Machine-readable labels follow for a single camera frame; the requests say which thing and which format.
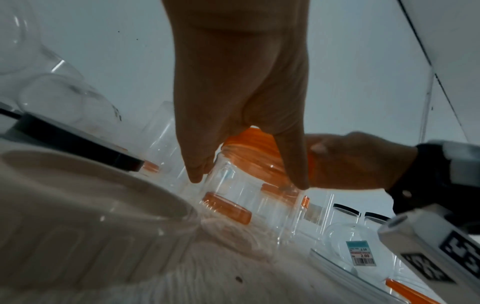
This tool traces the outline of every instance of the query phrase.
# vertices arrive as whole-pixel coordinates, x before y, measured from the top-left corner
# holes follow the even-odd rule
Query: blue and white label
[[[347,241],[351,261],[354,266],[376,266],[374,256],[367,241]]]

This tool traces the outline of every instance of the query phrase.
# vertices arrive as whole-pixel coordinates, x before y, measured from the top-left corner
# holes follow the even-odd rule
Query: barcode
[[[376,266],[375,261],[372,258],[360,258],[355,257],[353,258],[355,266]]]

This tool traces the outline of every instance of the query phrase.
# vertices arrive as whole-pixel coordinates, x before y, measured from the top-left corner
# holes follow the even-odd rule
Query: hand
[[[348,190],[390,189],[417,157],[417,148],[353,132],[306,136],[314,160],[312,187]]]
[[[225,139],[274,136],[286,172],[309,187],[304,137],[308,0],[163,0],[175,43],[176,135],[200,182]]]

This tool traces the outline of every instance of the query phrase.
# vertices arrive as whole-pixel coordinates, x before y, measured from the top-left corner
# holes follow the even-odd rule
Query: price tag
[[[367,241],[346,242],[354,266],[376,266]]]

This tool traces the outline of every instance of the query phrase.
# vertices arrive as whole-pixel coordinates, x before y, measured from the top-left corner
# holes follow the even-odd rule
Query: ceiling
[[[480,1],[401,3],[468,141],[480,144]]]

